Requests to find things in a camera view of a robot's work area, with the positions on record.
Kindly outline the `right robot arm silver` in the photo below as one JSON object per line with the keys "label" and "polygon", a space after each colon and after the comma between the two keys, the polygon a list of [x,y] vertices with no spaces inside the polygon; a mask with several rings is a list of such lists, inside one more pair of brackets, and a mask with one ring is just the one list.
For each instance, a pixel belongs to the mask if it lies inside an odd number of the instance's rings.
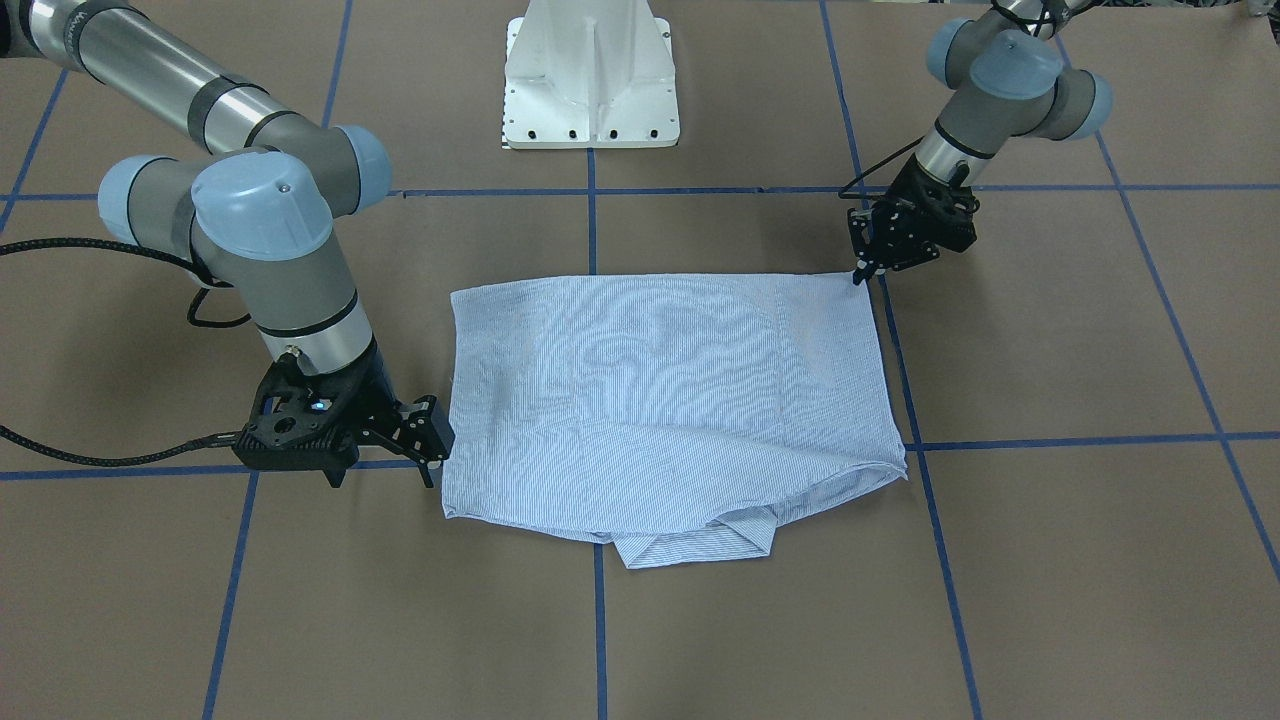
{"label": "right robot arm silver", "polygon": [[337,218],[374,208],[390,188],[375,135],[316,126],[128,1],[5,1],[3,56],[84,73],[207,154],[115,164],[97,191],[110,240],[31,240],[3,252],[101,249],[179,266],[204,292],[237,291],[271,356],[239,430],[133,457],[69,454],[9,428],[4,439],[91,468],[228,447],[256,471],[320,471],[334,488],[361,448],[378,446],[408,459],[426,487],[440,480],[449,423],[433,395],[397,398],[334,233]]}

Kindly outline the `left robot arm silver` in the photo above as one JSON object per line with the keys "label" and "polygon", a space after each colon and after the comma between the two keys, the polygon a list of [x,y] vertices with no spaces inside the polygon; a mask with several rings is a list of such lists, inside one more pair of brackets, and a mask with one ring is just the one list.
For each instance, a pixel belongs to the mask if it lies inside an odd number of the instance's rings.
{"label": "left robot arm silver", "polygon": [[925,53],[951,97],[869,208],[847,215],[861,284],[884,272],[964,252],[977,240],[973,184],[1011,138],[1055,142],[1093,135],[1114,108],[1110,83],[1069,68],[1050,41],[1088,1],[993,1],[975,19],[948,22]]}

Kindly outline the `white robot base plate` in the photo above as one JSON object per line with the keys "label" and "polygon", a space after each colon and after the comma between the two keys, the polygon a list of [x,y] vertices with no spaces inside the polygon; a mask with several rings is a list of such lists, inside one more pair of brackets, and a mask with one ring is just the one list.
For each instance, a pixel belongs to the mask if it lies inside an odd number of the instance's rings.
{"label": "white robot base plate", "polygon": [[504,149],[680,141],[671,26],[646,1],[530,3],[506,27],[504,78]]}

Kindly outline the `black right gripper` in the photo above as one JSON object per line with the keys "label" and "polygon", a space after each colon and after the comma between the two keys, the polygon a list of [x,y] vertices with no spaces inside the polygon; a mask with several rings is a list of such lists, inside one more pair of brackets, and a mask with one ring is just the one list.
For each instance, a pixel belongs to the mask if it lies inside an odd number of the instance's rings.
{"label": "black right gripper", "polygon": [[428,489],[438,487],[454,432],[435,395],[398,401],[375,341],[338,372],[308,375],[301,360],[301,351],[284,351],[260,382],[232,446],[247,468],[319,470],[339,489],[358,448],[371,445],[408,459]]}

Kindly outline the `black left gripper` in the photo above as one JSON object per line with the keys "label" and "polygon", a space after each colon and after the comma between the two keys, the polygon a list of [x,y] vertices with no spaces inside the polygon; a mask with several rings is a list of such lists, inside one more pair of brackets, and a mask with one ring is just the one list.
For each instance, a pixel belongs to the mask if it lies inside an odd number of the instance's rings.
{"label": "black left gripper", "polygon": [[931,263],[942,249],[965,252],[977,241],[977,196],[968,187],[934,178],[915,158],[872,206],[847,211],[855,286],[884,272]]}

